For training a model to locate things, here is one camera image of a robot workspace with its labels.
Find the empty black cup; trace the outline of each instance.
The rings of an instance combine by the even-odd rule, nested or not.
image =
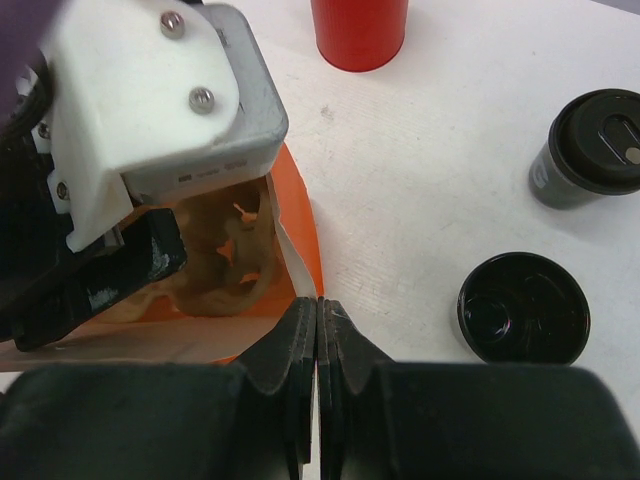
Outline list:
[[[467,277],[458,323],[485,362],[573,363],[591,319],[578,283],[560,265],[532,253],[505,253]]]
[[[569,103],[531,166],[529,186],[560,209],[640,190],[640,95],[598,90]]]

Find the white table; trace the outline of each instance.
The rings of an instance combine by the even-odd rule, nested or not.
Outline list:
[[[590,302],[577,365],[640,437],[640,194],[557,212],[526,186],[569,100],[640,91],[640,16],[586,0],[411,0],[398,57],[351,74],[317,53],[308,1],[231,3],[289,112],[328,296],[360,330],[396,359],[478,361],[452,330],[466,275],[501,252],[548,256]]]

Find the black lid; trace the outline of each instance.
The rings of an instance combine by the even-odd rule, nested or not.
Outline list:
[[[549,146],[560,170],[587,190],[640,189],[640,95],[609,89],[577,98],[552,125]]]
[[[486,362],[568,364],[589,337],[589,306],[561,266],[505,253],[477,267],[458,296],[458,322]]]

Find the black cable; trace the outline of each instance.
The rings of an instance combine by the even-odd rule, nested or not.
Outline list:
[[[0,143],[16,140],[31,133],[53,104],[53,79],[42,52],[38,51],[38,57],[28,66],[38,80],[22,105],[18,106],[17,111],[3,127]]]

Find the red cylinder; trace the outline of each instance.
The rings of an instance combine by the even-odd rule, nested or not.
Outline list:
[[[333,66],[349,72],[381,67],[404,41],[409,0],[311,0],[316,43]]]

